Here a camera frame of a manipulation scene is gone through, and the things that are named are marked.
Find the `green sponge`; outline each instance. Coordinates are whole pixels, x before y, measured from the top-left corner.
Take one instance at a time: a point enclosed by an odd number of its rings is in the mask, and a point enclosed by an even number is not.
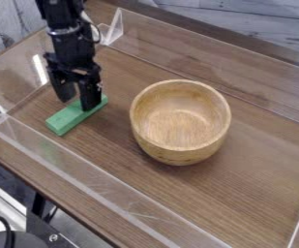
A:
[[[102,103],[90,111],[83,111],[81,100],[77,100],[46,120],[46,125],[58,136],[63,136],[106,104],[107,96],[103,94]]]

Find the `wooden bowl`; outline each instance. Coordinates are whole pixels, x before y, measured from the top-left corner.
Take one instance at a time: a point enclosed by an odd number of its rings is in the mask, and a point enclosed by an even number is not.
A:
[[[130,110],[135,139],[154,159],[187,166],[221,148],[231,125],[222,94],[191,80],[166,80],[143,90]]]

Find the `wooden table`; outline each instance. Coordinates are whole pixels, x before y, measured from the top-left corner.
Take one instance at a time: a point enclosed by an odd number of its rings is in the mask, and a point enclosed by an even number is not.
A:
[[[115,5],[181,24],[193,31],[276,58],[270,63],[274,63],[274,67],[286,66],[295,80],[286,88],[280,87],[283,80],[279,81],[278,77],[276,81],[267,80],[266,83],[272,87],[272,92],[288,92],[290,99],[284,98],[282,103],[295,106],[294,101],[299,101],[298,52],[247,40],[230,31],[199,25],[183,17],[177,18],[134,1],[90,2],[89,8],[93,13],[98,13],[98,22],[110,23]],[[65,106],[51,86],[46,85],[14,107],[18,99],[29,94],[23,90],[25,86],[35,84],[33,81],[37,75],[29,61],[34,54],[42,52],[43,39],[45,33],[39,32],[0,55],[0,92],[5,92],[0,101],[10,106],[9,113],[231,246],[286,247],[299,220],[299,123],[270,111],[274,104],[270,99],[256,102],[254,96],[260,92],[251,92],[251,89],[243,92],[244,97],[248,97],[247,102],[226,95],[234,121],[219,153],[191,167],[174,168],[159,164],[135,143],[129,108],[134,97],[149,85],[181,76],[103,47],[98,61],[105,68],[109,105],[59,138],[45,126],[46,118]],[[237,59],[233,52],[226,56]],[[266,59],[262,59],[258,66],[266,63]],[[278,74],[286,78],[284,70]],[[251,103],[266,105],[259,108]],[[2,139],[0,164],[110,243],[137,248],[162,246],[70,181],[42,167]],[[78,180],[89,181],[91,178],[89,168],[74,165],[66,171]]]

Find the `screw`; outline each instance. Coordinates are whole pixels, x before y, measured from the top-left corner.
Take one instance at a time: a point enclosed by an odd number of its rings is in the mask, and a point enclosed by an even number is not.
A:
[[[57,242],[59,240],[59,236],[57,235],[57,234],[53,234],[51,236],[50,236],[50,241],[51,242]]]

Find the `bowl rim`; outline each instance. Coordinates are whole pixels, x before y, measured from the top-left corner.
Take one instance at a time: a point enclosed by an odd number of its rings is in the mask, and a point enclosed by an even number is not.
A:
[[[197,146],[191,146],[191,147],[177,147],[177,146],[171,146],[171,145],[165,145],[161,144],[159,142],[154,141],[153,139],[145,137],[139,131],[139,127],[135,123],[135,107],[139,103],[139,100],[142,99],[142,97],[147,94],[147,92],[150,92],[157,86],[162,85],[162,84],[169,84],[169,83],[174,83],[174,82],[185,82],[185,83],[191,83],[195,84],[203,88],[206,88],[207,90],[211,91],[211,93],[214,93],[218,98],[221,99],[226,111],[227,111],[227,121],[225,123],[225,127],[222,128],[221,132],[218,133],[218,135],[210,139],[207,142],[202,143],[201,145]],[[202,148],[207,147],[209,145],[211,145],[214,142],[217,142],[223,136],[225,134],[229,132],[230,126],[231,126],[231,122],[233,122],[233,112],[231,112],[231,107],[230,104],[225,98],[225,96],[221,94],[221,92],[218,92],[217,89],[214,89],[210,85],[207,85],[205,82],[199,82],[199,81],[194,81],[190,79],[170,79],[170,80],[165,80],[165,81],[159,81],[157,83],[154,83],[153,85],[150,85],[135,97],[134,101],[133,101],[133,105],[130,108],[130,119],[131,119],[131,126],[133,126],[133,130],[137,132],[138,136],[142,137],[142,139],[145,139],[147,142],[150,142],[151,144],[154,144],[155,146],[166,149],[166,150],[171,150],[171,151],[194,151],[194,150],[201,150]]]

